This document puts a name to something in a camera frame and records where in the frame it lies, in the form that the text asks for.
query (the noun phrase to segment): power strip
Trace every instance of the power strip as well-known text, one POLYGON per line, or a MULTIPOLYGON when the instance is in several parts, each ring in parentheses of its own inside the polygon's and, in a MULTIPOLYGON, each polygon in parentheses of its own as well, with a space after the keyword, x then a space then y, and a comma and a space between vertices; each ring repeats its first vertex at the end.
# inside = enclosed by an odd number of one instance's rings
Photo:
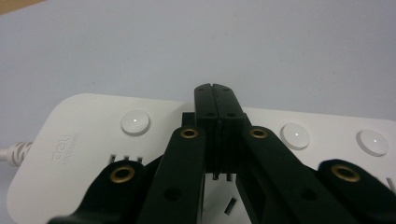
MULTIPOLYGON (((148 164, 161 156, 193 103, 80 94, 60 103, 37 136, 7 195, 19 224, 73 213, 87 188, 113 161, 148 164)), ((396 122, 244 108, 271 129, 305 165, 355 163, 395 191, 396 122)), ((250 223, 234 181, 206 176, 203 223, 250 223)))

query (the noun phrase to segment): white cable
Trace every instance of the white cable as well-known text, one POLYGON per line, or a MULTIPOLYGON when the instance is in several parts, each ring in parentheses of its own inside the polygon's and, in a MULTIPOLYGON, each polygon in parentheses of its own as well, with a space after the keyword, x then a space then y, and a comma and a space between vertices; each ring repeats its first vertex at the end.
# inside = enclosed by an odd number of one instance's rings
POLYGON ((19 142, 8 149, 0 149, 0 161, 7 161, 11 166, 20 166, 31 146, 31 142, 19 142))

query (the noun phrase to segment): mounting hole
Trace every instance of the mounting hole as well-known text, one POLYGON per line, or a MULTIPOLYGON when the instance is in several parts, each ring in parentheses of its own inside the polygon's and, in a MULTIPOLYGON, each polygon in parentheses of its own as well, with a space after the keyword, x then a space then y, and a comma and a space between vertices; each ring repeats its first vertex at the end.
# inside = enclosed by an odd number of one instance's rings
POLYGON ((117 167, 111 172, 110 180, 113 183, 120 184, 132 179, 132 177, 134 177, 134 168, 129 165, 124 165, 117 167))
POLYGON ((194 138, 198 136, 198 132, 194 129, 184 129, 181 131, 180 135, 184 138, 194 138))
POLYGON ((178 188, 169 188, 165 191, 163 196, 165 197, 166 200, 169 202, 175 202, 181 198, 181 189, 178 188))
POLYGON ((268 136, 268 132, 262 129, 252 129, 250 130, 250 135, 255 138, 265 138, 268 136))
POLYGON ((312 189, 302 189, 300 196, 307 201, 315 201, 318 195, 312 189))
POLYGON ((347 182, 358 182, 361 180, 361 176, 356 171, 342 164, 332 166, 332 173, 347 182))

